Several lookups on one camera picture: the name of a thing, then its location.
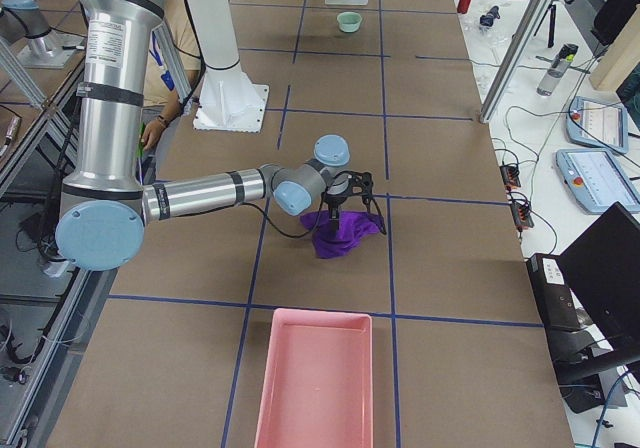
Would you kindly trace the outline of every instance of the transparent bottle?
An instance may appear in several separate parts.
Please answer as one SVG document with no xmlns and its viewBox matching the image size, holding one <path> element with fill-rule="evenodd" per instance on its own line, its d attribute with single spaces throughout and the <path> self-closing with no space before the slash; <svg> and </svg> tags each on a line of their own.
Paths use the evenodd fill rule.
<svg viewBox="0 0 640 448">
<path fill-rule="evenodd" d="M 545 73 L 536 91 L 539 95 L 550 96 L 553 90 L 560 83 L 560 79 L 571 66 L 571 62 L 578 52 L 578 46 L 567 43 L 564 45 L 560 52 L 556 55 L 555 60 L 551 63 L 551 66 Z"/>
</svg>

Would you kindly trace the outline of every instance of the white table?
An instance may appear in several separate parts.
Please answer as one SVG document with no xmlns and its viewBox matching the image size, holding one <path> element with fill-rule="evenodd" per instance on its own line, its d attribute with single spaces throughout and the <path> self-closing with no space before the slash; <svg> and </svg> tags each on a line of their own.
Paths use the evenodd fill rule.
<svg viewBox="0 0 640 448">
<path fill-rule="evenodd" d="M 499 20 L 486 32 L 481 32 L 478 20 L 492 6 L 500 8 Z M 499 64 L 515 33 L 518 23 L 526 9 L 527 2 L 520 0 L 473 0 L 469 12 L 460 15 L 465 42 L 474 64 L 474 74 L 478 84 L 480 97 L 484 100 L 491 81 L 498 68 L 480 65 L 479 63 Z M 540 70 L 520 67 L 509 84 L 496 113 L 490 120 L 491 134 L 496 139 L 496 149 L 506 148 L 513 151 L 522 162 L 534 159 L 534 154 L 510 139 L 505 114 L 512 106 L 519 106 L 534 113 L 550 113 L 566 110 L 568 103 L 575 96 L 581 73 L 569 70 L 550 97 L 542 97 L 536 93 L 536 87 L 544 76 L 548 63 L 536 56 L 553 59 L 564 43 L 578 45 L 578 53 L 572 66 L 588 68 L 592 53 L 571 20 L 569 13 L 562 4 L 557 6 L 555 46 L 547 48 L 548 17 L 539 30 L 538 36 L 533 38 L 520 60 L 520 65 L 539 67 Z M 577 94 L 584 97 L 601 100 L 603 103 L 618 101 L 615 93 L 599 92 L 593 89 L 588 76 L 580 85 Z M 569 142 L 566 135 L 564 114 L 536 117 L 520 109 L 511 108 L 508 116 L 508 126 L 512 136 L 518 142 L 539 153 L 540 161 L 534 172 L 533 163 L 520 165 L 520 180 L 522 188 L 519 190 L 532 200 L 532 209 L 545 218 L 557 233 L 557 244 L 554 253 L 561 253 L 571 244 L 591 223 L 597 215 L 589 215 L 580 208 L 573 195 L 564 185 L 562 177 L 555 164 L 555 152 L 562 148 L 576 148 Z M 630 131 L 638 130 L 629 118 Z M 640 140 L 630 139 L 628 156 L 640 163 Z M 504 151 L 496 151 L 498 162 L 504 155 L 506 163 L 511 163 L 514 157 Z M 639 176 L 640 169 L 627 160 L 618 157 L 626 173 L 630 177 Z M 535 227 L 526 230 L 522 236 L 522 254 L 525 258 L 533 253 L 550 252 L 554 246 L 555 236 L 551 229 L 539 218 L 534 217 Z M 598 446 L 613 447 L 614 442 L 626 442 L 640 446 L 640 399 L 627 395 L 628 408 L 610 409 L 605 419 L 614 424 L 613 428 L 602 428 L 598 438 Z M 600 408 L 589 410 L 580 415 L 566 409 L 576 446 L 591 446 L 593 433 L 596 428 L 595 420 L 600 416 Z"/>
</svg>

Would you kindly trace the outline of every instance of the person's hand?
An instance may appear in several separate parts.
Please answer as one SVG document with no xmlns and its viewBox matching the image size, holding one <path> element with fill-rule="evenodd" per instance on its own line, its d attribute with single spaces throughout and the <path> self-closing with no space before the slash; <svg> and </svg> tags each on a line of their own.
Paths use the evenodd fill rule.
<svg viewBox="0 0 640 448">
<path fill-rule="evenodd" d="M 147 123 L 140 137 L 140 142 L 144 145 L 143 150 L 150 150 L 156 146 L 165 129 L 164 124 L 160 120 L 151 120 Z"/>
</svg>

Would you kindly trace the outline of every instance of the pink plastic bin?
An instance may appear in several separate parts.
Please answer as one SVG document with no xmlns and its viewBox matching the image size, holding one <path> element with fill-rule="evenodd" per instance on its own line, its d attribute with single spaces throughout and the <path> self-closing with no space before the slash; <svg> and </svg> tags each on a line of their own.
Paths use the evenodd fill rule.
<svg viewBox="0 0 640 448">
<path fill-rule="evenodd" d="M 371 448 L 371 317 L 278 309 L 256 448 Z"/>
</svg>

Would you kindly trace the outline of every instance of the beige shirt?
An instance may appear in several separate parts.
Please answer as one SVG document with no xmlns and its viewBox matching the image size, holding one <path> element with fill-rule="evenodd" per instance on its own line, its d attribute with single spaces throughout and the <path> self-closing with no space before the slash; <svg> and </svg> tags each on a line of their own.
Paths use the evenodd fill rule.
<svg viewBox="0 0 640 448">
<path fill-rule="evenodd" d="M 173 41 L 178 48 L 187 53 L 200 55 L 196 37 L 191 29 L 187 10 L 184 6 L 184 0 L 165 0 L 164 19 L 169 26 Z M 149 50 L 153 49 L 151 40 L 149 41 Z M 200 69 L 200 60 L 184 53 L 178 52 L 182 64 L 186 71 L 198 71 Z M 144 106 L 157 106 L 167 103 L 169 97 L 169 89 L 160 78 L 167 70 L 164 59 L 162 60 L 164 67 L 160 67 L 156 60 L 149 54 L 147 56 L 147 73 L 144 79 Z"/>
</svg>

